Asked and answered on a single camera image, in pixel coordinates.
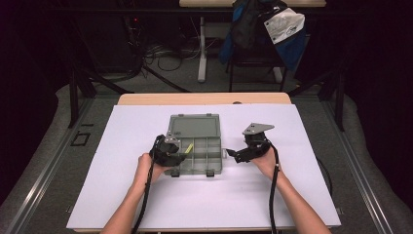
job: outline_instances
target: table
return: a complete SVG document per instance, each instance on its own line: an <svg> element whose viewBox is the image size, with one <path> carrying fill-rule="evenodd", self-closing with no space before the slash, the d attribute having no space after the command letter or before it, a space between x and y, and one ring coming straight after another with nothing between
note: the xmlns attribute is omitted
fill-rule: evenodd
<svg viewBox="0 0 413 234"><path fill-rule="evenodd" d="M229 8L235 0L180 0L179 6L187 8ZM284 0L288 7L294 8L321 8L325 6L325 0ZM201 56L200 68L198 71L198 82L204 83L207 73L207 53L206 53L206 25L204 17L201 17L200 38Z"/></svg>
<svg viewBox="0 0 413 234"><path fill-rule="evenodd" d="M275 124L277 131L268 131L266 136L278 149L285 174L328 226L341 224L298 111L287 94L136 94L121 96L114 107L67 228L78 232L102 228L131 184L137 155L167 130L169 114L205 111L220 115L222 147L244 147L241 132L251 118ZM230 157L223 159L223 171L215 177L162 175L151 186L139 230L269 230L270 187L271 181L254 165L236 164ZM294 227L277 190L275 218L280 229Z"/></svg>

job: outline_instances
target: chair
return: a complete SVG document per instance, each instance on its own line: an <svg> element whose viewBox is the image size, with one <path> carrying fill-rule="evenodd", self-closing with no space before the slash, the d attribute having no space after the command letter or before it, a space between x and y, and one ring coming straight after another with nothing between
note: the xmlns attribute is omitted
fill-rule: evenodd
<svg viewBox="0 0 413 234"><path fill-rule="evenodd" d="M280 58L276 47L271 42L270 36L268 35L267 30L265 29L262 22L259 20L256 30L256 40L251 49L246 50L240 47L234 47L234 53L230 57L226 72L230 69L230 84L229 92L232 92L234 82L234 66L236 67L269 67L269 72L273 71L273 67L284 67L282 73L282 81L280 83L280 92L282 92L283 85L285 82L285 77L287 73L287 68Z"/></svg>

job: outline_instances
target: gray carpet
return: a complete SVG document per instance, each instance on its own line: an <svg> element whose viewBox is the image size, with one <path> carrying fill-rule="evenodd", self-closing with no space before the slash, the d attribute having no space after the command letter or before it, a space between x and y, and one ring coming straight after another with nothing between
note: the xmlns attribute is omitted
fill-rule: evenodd
<svg viewBox="0 0 413 234"><path fill-rule="evenodd" d="M178 65L173 58L162 58L161 64L167 64L169 68ZM184 60L173 72L159 69L156 62L151 67L169 78L173 83L192 92L227 92L228 74L225 73L225 65L211 55L208 57L206 82L197 82L198 61L196 59ZM240 81L246 72L240 72ZM272 80L272 74L262 73L263 80ZM164 84L151 74L142 75L117 83L120 86L136 93L172 93L177 90ZM285 89L295 88L297 81L293 79L293 73L288 74ZM250 85L236 85L235 90L251 89ZM61 161L53 174L47 190L36 204L33 213L27 217L21 233L73 233L65 229L70 216L67 212L73 206L82 188L83 181L89 169L100 137L109 118L112 107L117 102L114 92L106 87L96 84L99 95L92 102L92 106L86 113L78 129L73 131L81 134L90 134L85 146L68 146L61 154ZM277 86L256 85L254 88L268 90ZM349 170L348 160L340 138L335 133L335 126L331 124L328 112L323 103L314 98L314 91L310 90L301 97L294 98L293 103L297 105L303 119L306 131L316 155L327 167L333 186L333 201L340 214L342 226L332 228L333 233L380 233L376 228L365 198L360 193L355 178ZM42 174L48 162L54 157L56 150L67 133L69 123L68 90L63 88L57 93L59 96L59 109L54 122L45 135L32 161L27 167L19 183L10 194L9 198L0 208L0 233L5 233L10 224L13 223L19 209L24 204L24 199L30 189ZM365 149L362 129L357 118L357 107L346 98L344 124L346 136L369 179L371 187L377 194L383 212L388 218L393 233L413 233L413 218L402 202L400 202L381 173L372 163ZM294 231L283 231L283 233L294 233Z"/></svg>

